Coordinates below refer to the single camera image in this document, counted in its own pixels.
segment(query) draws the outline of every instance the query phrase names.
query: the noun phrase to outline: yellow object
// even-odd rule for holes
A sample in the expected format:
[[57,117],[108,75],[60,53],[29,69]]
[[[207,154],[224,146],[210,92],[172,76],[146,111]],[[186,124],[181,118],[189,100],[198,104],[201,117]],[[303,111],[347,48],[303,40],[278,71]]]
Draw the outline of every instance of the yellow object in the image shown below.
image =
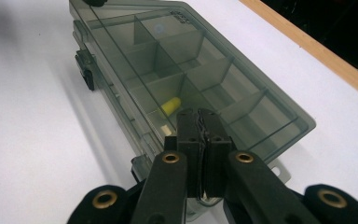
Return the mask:
[[167,101],[165,104],[161,106],[162,111],[169,117],[177,108],[179,108],[181,104],[181,100],[179,97],[173,97],[171,100]]

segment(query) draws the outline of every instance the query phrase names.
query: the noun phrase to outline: compartment box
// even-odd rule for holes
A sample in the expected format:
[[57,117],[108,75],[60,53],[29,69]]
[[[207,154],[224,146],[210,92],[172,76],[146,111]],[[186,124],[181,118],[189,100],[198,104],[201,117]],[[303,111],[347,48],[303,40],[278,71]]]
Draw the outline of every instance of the compartment box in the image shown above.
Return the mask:
[[270,162],[314,121],[191,7],[179,2],[71,0],[75,38],[137,155],[149,163],[176,113],[218,113],[237,148]]

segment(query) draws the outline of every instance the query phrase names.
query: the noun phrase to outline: brass ring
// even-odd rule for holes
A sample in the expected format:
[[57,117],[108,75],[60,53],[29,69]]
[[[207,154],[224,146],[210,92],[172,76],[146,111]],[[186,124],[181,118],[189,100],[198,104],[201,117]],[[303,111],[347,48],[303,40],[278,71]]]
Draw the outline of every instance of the brass ring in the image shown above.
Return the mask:
[[162,157],[162,160],[167,163],[176,163],[179,161],[179,156],[174,153],[168,153]]
[[[331,199],[326,198],[326,196],[333,196],[335,200],[332,201]],[[344,208],[348,205],[347,201],[341,195],[329,189],[320,189],[318,191],[318,197],[322,202],[335,208]]]
[[[107,200],[101,200],[103,196],[107,196]],[[94,199],[92,200],[92,205],[98,209],[104,209],[114,204],[116,200],[117,194],[115,194],[112,190],[107,189],[100,191],[97,195],[95,195]]]
[[254,157],[246,152],[237,153],[235,158],[237,159],[237,161],[244,162],[244,163],[250,163],[254,160]]

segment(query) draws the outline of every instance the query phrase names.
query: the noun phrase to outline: white tabletop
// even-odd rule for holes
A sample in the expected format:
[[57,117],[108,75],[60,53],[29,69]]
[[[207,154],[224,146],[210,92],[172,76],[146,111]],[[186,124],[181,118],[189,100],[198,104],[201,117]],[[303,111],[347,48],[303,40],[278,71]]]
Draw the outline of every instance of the white tabletop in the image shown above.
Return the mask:
[[[316,120],[280,156],[287,186],[358,200],[358,92],[240,2],[187,2]],[[0,1],[0,223],[64,223],[91,189],[135,184],[129,143],[76,67],[68,5]],[[227,222],[219,205],[194,223]]]

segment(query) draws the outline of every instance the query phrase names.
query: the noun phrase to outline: black metal arm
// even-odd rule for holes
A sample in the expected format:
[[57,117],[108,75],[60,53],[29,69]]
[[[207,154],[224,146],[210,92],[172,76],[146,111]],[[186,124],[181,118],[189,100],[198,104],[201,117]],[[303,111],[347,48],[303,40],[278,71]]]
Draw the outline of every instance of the black metal arm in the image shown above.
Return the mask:
[[224,199],[230,224],[358,223],[358,202],[326,185],[301,196],[252,152],[240,151],[218,115],[201,109],[177,115],[177,136],[166,137],[146,181],[132,189],[92,190],[68,223],[180,224],[186,198]]

